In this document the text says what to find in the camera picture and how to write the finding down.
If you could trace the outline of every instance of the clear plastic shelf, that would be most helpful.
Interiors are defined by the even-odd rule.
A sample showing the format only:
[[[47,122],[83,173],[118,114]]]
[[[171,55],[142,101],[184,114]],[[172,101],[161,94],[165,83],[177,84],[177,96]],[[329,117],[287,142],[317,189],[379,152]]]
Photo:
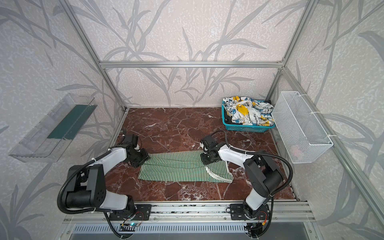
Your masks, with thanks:
[[[22,162],[57,162],[97,105],[68,93],[9,153]]]

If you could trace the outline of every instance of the leaf pattern wallpaper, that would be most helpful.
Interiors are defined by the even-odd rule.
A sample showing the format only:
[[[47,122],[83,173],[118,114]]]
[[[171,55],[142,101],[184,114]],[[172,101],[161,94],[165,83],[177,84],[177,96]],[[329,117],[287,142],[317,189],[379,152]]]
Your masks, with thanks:
[[[278,61],[307,0],[70,1],[104,61]],[[127,106],[263,99],[277,69],[108,69]]]
[[[68,168],[98,156],[123,115],[57,3],[0,3],[0,239],[53,239],[64,214],[56,206]],[[8,156],[67,94],[95,97],[94,113],[56,163]]]
[[[319,2],[288,63],[382,197],[383,24],[382,0]],[[279,86],[286,83],[282,79]],[[384,230],[331,150],[312,164],[294,167],[295,187],[310,203],[325,239],[384,239]]]

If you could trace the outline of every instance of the yellow and blue printed fabric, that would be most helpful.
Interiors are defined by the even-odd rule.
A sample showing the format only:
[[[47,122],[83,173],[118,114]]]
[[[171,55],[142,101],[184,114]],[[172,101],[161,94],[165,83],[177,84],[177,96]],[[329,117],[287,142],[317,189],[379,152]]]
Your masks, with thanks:
[[[223,98],[223,106],[233,123],[243,125],[272,126],[275,121],[271,112],[273,106],[249,97]]]

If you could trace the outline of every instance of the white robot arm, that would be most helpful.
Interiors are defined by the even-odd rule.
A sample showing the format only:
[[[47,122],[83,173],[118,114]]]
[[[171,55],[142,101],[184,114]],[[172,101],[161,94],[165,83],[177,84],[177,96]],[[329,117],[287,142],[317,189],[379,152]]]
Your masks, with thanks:
[[[290,183],[293,176],[292,167],[280,156],[265,151],[254,152],[233,147],[228,144],[227,136],[225,136],[226,142],[218,143],[212,137],[217,132],[224,131],[216,131],[201,139],[200,146],[204,151],[200,156],[201,160],[205,165],[224,160],[245,168],[253,189],[243,202],[244,213],[248,219],[255,219],[260,214],[261,206],[266,205],[276,192],[281,191]],[[279,188],[284,175],[272,157],[283,161],[290,170],[287,181]]]

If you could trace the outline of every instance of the striped towel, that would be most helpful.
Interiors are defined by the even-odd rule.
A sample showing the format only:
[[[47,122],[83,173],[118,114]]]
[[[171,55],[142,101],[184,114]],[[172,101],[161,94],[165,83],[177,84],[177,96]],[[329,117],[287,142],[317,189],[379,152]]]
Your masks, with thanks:
[[[150,154],[142,166],[139,179],[170,182],[229,182],[233,176],[226,161],[204,165],[199,151],[182,151]]]

